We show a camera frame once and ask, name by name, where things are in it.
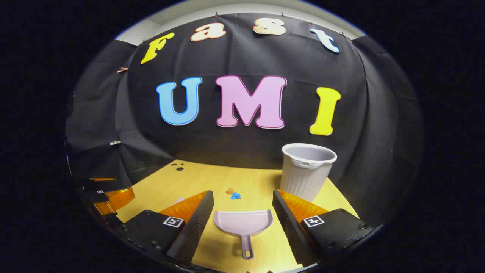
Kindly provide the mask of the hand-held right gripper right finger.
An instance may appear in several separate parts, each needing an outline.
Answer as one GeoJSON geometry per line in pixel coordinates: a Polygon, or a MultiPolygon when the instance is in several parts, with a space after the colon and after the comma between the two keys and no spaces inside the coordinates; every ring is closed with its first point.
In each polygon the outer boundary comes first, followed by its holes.
{"type": "Polygon", "coordinates": [[[344,209],[327,211],[279,189],[272,206],[296,262],[305,267],[341,261],[375,235],[375,227],[344,209]]]}

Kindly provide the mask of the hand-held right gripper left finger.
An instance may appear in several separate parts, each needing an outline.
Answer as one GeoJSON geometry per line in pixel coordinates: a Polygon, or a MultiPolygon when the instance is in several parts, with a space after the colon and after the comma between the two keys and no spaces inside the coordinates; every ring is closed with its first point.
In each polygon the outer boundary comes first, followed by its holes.
{"type": "Polygon", "coordinates": [[[115,231],[150,259],[189,266],[213,206],[213,192],[207,190],[160,212],[144,210],[115,231]]]}

